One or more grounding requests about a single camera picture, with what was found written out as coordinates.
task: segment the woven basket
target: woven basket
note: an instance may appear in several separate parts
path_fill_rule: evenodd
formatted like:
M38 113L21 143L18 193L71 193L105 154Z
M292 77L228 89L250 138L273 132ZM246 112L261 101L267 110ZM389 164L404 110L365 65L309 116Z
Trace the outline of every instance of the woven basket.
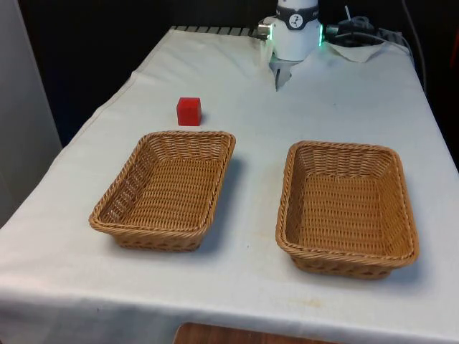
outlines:
M376 280L413 263L419 245L399 156L374 145L293 145L276 241L307 272Z
M144 136L95 206L91 227L122 247L197 249L213 221L235 143L223 132Z

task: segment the green led light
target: green led light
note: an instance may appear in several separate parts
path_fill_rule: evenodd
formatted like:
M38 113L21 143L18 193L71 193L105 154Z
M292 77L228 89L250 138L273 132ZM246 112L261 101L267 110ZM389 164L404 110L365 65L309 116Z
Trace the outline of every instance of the green led light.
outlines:
M323 43L323 25L321 24L321 27L318 30L318 45L321 46L322 43Z

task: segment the white wall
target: white wall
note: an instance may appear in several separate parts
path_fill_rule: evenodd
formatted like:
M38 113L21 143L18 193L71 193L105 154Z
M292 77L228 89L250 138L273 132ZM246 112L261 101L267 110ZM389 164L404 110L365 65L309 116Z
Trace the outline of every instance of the white wall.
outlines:
M16 0L0 0L0 226L60 151Z

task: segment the basket rim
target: basket rim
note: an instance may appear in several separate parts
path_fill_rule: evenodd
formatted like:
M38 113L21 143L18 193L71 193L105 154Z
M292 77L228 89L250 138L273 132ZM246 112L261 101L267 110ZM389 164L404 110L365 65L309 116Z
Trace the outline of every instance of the basket rim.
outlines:
M108 200L113 196L113 194L118 190L119 183L126 177L128 172L131 169L131 166L137 159L139 153L141 152L142 147L150 140L152 137L161 137L161 136L171 136L171 137L184 137L184 136L195 136L195 137L212 137L212 136L221 136L229 139L229 144L226 147L223 156L223 167L219 170L219 175L217 179L217 187L215 192L212 195L212 200L209 202L207 207L207 212L202 219L202 222L194 227L185 227L183 229L164 229L158 227L147 227L139 225L127 225L127 224L114 224L103 222L100 220L100 212L103 210L104 206L107 204ZM232 157L233 150L236 145L236 137L224 131L185 131L185 130L168 130L168 131L159 131L154 133L149 133L144 135L136 147L134 148L132 154L129 156L129 159L123 165L121 172L115 178L114 182L111 183L108 190L104 193L103 197L95 205L93 212L89 216L89 223L92 228L97 231L101 231L106 234L111 234L115 236L122 235L158 235L161 237L168 238L180 238L188 239L191 237L199 237L203 235L206 230L210 227L213 222L214 211L217 207L217 201L219 198L219 193L223 186L224 175L226 174L227 167L229 165L230 159Z
M291 243L287 240L285 233L285 223L287 220L287 210L290 195L290 187L293 175L293 164L297 150L302 147L321 147L321 148L345 148L355 149L357 151L372 150L389 153L396 163L398 171L398 185L402 191L402 200L404 206L405 217L407 219L406 231L410 236L410 252L401 256L385 256L378 254L360 254L339 250L327 250L320 247L304 247ZM413 263L419 256L419 242L415 220L412 213L411 203L408 196L407 185L404 178L402 162L397 152L391 148L381 145L369 145L363 143L332 143L321 141L304 140L295 143L288 151L287 161L285 162L284 181L282 196L278 211L278 222L276 224L275 238L278 246L289 253L290 256L299 259L324 259L329 262L348 262L366 265L376 265L380 267L403 267Z

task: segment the red cube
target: red cube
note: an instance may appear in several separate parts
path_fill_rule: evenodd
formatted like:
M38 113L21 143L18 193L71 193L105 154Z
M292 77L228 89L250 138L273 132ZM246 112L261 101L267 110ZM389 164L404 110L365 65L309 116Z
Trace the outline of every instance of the red cube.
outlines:
M199 98L180 98L177 104L179 125L198 126L201 124L201 100Z

